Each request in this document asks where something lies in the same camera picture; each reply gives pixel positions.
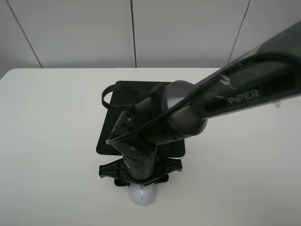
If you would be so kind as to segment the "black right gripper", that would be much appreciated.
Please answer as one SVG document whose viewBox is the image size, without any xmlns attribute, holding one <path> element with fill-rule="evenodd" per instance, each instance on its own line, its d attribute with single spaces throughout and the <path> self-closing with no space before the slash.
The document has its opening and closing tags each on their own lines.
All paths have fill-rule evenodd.
<svg viewBox="0 0 301 226">
<path fill-rule="evenodd" d="M 111 163 L 99 166 L 99 177 L 114 179 L 115 186 L 130 184 L 149 186 L 166 183 L 169 174 L 182 171 L 182 161 L 152 154 L 144 159 L 134 159 L 126 155 Z"/>
</svg>

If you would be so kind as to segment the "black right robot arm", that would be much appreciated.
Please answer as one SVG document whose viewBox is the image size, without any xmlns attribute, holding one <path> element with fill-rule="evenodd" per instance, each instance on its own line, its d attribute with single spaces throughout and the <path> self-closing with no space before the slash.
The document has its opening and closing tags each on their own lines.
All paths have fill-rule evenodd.
<svg viewBox="0 0 301 226">
<path fill-rule="evenodd" d="M 102 96 L 122 91 L 140 97 L 114 105 L 120 112 L 106 144 L 122 158 L 99 167 L 101 178 L 116 186 L 164 183 L 182 170 L 180 160 L 161 157 L 158 147 L 200 134 L 210 118 L 299 96 L 301 93 L 301 24 L 247 52 L 196 84 L 159 83 L 151 90 L 124 83 L 108 86 Z"/>
</svg>

